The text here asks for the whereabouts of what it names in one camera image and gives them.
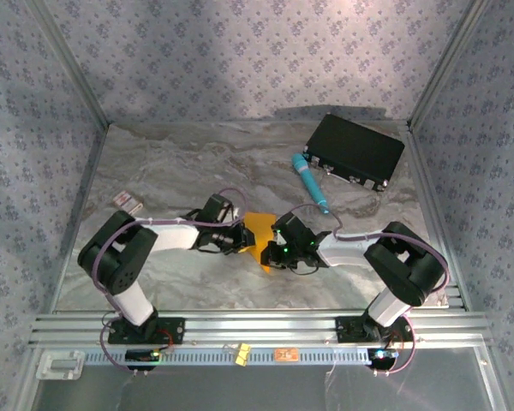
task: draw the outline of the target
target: patterned wallpaper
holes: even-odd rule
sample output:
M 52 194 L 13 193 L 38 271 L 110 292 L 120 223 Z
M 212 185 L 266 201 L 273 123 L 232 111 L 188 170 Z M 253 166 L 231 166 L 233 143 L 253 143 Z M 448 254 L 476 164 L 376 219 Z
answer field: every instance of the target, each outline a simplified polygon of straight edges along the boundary
M 418 132 L 514 390 L 514 0 L 494 0 Z
M 48 308 L 97 129 L 23 2 L 0 0 L 0 410 Z
M 111 122 L 405 119 L 468 3 L 48 2 Z

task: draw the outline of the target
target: black case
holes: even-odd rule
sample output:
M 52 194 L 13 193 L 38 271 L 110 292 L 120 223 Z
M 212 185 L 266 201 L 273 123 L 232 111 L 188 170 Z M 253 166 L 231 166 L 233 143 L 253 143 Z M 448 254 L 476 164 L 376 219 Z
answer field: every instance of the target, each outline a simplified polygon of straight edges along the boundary
M 402 141 L 328 114 L 310 137 L 303 156 L 328 174 L 384 191 L 404 147 Z

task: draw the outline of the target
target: orange label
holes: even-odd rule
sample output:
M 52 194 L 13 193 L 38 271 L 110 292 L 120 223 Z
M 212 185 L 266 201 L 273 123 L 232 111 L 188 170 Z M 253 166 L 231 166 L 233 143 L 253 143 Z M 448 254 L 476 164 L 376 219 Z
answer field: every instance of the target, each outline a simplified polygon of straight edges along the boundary
M 299 349 L 276 348 L 274 350 L 274 360 L 276 362 L 297 362 L 299 361 Z

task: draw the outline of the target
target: marble surface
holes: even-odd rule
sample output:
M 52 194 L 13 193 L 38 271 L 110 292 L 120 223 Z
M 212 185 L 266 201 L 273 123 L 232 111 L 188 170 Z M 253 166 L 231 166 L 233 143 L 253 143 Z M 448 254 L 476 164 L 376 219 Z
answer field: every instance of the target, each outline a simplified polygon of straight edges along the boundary
M 109 306 L 76 264 L 81 248 L 116 210 L 122 190 L 142 200 L 137 217 L 178 217 L 203 206 L 221 188 L 248 196 L 250 211 L 282 215 L 309 202 L 290 158 L 299 152 L 317 122 L 183 123 L 111 126 L 83 212 L 57 310 L 103 310 Z M 428 238 L 404 152 L 388 189 L 375 193 L 313 170 L 344 233 L 406 223 Z M 238 201 L 235 194 L 230 198 Z M 299 217 L 314 231 L 333 229 L 332 217 L 313 207 Z M 266 274 L 248 253 L 211 255 L 170 250 L 151 254 L 141 287 L 158 309 L 364 308 L 384 288 L 369 266 L 320 269 L 299 277 L 290 271 Z M 428 305 L 445 305 L 444 295 Z

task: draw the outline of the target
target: teal microphone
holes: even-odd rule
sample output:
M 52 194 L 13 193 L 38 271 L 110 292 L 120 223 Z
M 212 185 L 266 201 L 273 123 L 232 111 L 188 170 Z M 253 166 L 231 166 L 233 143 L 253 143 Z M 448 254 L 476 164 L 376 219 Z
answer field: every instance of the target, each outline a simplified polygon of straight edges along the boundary
M 293 163 L 293 167 L 295 167 L 297 173 L 301 175 L 302 182 L 307 186 L 307 190 L 310 193 L 312 200 L 320 206 L 320 209 L 324 214 L 327 214 L 329 212 L 329 205 L 327 204 L 326 197 L 324 197 L 324 194 L 320 191 L 318 183 L 316 183 L 314 176 L 308 169 L 308 163 L 307 160 L 305 160 L 305 157 L 299 153 L 294 154 L 291 158 L 291 163 Z

